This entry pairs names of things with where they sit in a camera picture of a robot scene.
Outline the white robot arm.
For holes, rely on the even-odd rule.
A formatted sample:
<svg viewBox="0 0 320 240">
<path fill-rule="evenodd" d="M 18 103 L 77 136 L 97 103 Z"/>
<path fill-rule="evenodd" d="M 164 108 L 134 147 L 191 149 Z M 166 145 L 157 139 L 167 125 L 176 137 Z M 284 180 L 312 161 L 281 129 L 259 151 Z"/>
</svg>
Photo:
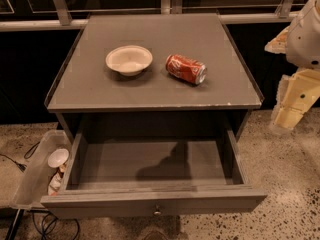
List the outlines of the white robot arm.
<svg viewBox="0 0 320 240">
<path fill-rule="evenodd" d="M 293 130 L 320 98 L 320 0 L 308 0 L 290 25 L 265 46 L 297 66 L 278 84 L 270 127 L 279 133 Z"/>
</svg>

